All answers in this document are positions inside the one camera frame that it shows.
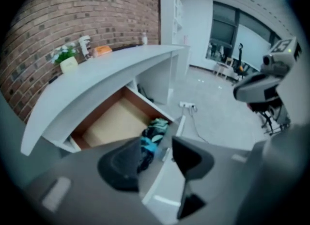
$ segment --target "stool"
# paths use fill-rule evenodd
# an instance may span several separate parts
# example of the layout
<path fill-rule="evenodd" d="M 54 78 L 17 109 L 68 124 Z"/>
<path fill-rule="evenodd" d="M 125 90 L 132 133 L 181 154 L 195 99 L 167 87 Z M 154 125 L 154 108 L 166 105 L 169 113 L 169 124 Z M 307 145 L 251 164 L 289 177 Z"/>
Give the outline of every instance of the stool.
<path fill-rule="evenodd" d="M 217 70 L 217 76 L 218 74 L 222 74 L 223 75 L 223 72 L 224 72 L 224 69 L 228 69 L 229 67 L 224 64 L 224 63 L 220 63 L 220 62 L 217 62 L 217 66 L 218 66 L 218 70 Z"/>

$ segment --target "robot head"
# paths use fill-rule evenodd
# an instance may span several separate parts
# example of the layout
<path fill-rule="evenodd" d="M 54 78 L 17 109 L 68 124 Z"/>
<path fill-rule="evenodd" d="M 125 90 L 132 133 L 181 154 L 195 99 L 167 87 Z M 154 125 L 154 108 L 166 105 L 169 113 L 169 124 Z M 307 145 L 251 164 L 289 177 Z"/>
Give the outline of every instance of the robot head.
<path fill-rule="evenodd" d="M 263 57 L 261 72 L 264 74 L 285 76 L 294 66 L 301 53 L 297 38 L 280 40 Z"/>

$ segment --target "brick wall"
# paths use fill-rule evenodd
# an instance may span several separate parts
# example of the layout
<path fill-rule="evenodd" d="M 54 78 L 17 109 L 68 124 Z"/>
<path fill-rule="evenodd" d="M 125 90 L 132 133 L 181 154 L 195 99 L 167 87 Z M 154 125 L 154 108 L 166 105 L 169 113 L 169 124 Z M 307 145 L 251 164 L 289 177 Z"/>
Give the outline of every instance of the brick wall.
<path fill-rule="evenodd" d="M 2 46 L 1 92 L 27 122 L 48 81 L 61 74 L 50 63 L 53 49 L 83 35 L 92 47 L 135 44 L 143 31 L 158 44 L 158 0 L 27 0 Z"/>

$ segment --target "bottle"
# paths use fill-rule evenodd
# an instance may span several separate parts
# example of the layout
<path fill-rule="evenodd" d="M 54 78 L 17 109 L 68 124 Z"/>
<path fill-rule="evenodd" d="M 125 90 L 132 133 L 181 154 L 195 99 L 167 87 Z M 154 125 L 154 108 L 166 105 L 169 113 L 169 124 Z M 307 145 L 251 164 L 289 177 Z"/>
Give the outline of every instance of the bottle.
<path fill-rule="evenodd" d="M 147 36 L 145 32 L 142 33 L 142 44 L 147 45 Z"/>

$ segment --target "white shelf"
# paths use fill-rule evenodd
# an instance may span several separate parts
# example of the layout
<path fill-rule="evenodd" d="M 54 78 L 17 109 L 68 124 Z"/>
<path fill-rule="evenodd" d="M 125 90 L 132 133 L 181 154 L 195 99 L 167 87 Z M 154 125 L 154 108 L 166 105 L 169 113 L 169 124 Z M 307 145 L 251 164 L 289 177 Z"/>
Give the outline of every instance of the white shelf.
<path fill-rule="evenodd" d="M 160 0 L 161 2 L 161 43 L 177 43 L 183 28 L 183 5 L 180 0 Z"/>
<path fill-rule="evenodd" d="M 170 100 L 172 94 L 173 94 L 173 89 L 172 89 L 172 88 L 169 88 L 169 91 L 168 91 L 168 102 L 169 102 L 169 100 Z"/>

